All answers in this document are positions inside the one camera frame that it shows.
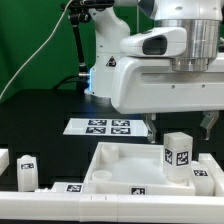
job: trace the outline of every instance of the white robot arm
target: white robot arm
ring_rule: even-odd
[[[224,109],[223,1],[152,2],[139,4],[155,28],[121,41],[128,56],[115,69],[112,105],[126,114]]]
[[[115,6],[136,6],[137,0],[116,0]],[[91,10],[96,30],[96,62],[90,70],[87,99],[111,104],[111,83],[117,62],[124,56],[120,50],[122,39],[130,36],[129,26],[117,18],[113,8],[103,12]]]

